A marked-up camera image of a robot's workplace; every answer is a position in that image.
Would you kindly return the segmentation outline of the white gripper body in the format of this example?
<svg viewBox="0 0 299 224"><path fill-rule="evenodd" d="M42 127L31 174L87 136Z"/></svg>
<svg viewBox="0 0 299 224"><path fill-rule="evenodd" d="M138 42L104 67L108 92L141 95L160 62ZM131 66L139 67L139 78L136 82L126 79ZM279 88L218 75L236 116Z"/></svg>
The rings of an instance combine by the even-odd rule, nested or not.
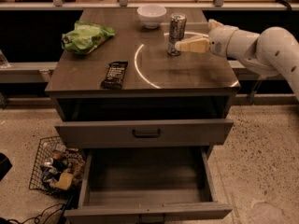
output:
<svg viewBox="0 0 299 224"><path fill-rule="evenodd" d="M215 55L226 57L229 41L237 30L237 27L230 25L219 26L211 30L208 34L210 51Z"/></svg>

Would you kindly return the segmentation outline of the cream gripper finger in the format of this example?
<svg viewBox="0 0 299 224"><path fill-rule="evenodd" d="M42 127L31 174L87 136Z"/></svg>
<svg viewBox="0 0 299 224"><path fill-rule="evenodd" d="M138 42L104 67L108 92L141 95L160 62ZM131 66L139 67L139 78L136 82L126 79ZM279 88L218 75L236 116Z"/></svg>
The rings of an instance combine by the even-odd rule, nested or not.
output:
<svg viewBox="0 0 299 224"><path fill-rule="evenodd" d="M216 20L213 20L213 19L209 19L208 20L208 29L209 31L212 31L218 27L222 27L222 23L221 22L218 22Z"/></svg>
<svg viewBox="0 0 299 224"><path fill-rule="evenodd" d="M175 49L181 52L205 53L209 51L207 38L184 39L175 44Z"/></svg>

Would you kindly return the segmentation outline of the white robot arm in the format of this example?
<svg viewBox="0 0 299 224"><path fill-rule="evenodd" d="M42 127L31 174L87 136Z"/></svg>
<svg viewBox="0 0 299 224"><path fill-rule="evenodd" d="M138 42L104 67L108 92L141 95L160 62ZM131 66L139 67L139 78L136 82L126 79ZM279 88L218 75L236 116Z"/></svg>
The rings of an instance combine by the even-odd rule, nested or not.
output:
<svg viewBox="0 0 299 224"><path fill-rule="evenodd" d="M299 100L299 44L288 30L270 27L257 34L215 20L208 28L208 35L182 39L175 49L233 58L262 77L282 75Z"/></svg>

